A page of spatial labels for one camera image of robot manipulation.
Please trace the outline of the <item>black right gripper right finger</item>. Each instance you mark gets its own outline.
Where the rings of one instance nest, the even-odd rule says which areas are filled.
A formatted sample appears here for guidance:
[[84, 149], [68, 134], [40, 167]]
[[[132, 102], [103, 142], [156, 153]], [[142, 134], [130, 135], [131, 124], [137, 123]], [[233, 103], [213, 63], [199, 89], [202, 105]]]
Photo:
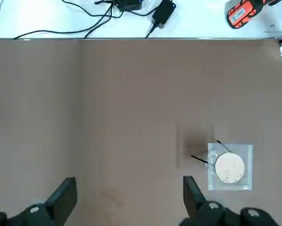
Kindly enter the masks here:
[[187, 218], [181, 226], [277, 226], [264, 210], [243, 208], [235, 213], [216, 201], [208, 201], [192, 176], [183, 177], [183, 200]]

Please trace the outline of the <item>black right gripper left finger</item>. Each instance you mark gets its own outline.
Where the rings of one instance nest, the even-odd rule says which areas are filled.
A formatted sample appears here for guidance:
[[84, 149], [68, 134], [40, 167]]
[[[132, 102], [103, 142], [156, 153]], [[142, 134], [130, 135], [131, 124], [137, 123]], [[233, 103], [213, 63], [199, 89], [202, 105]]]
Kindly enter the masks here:
[[9, 218], [0, 211], [0, 226], [63, 226], [77, 204], [75, 177], [66, 178], [44, 202]]

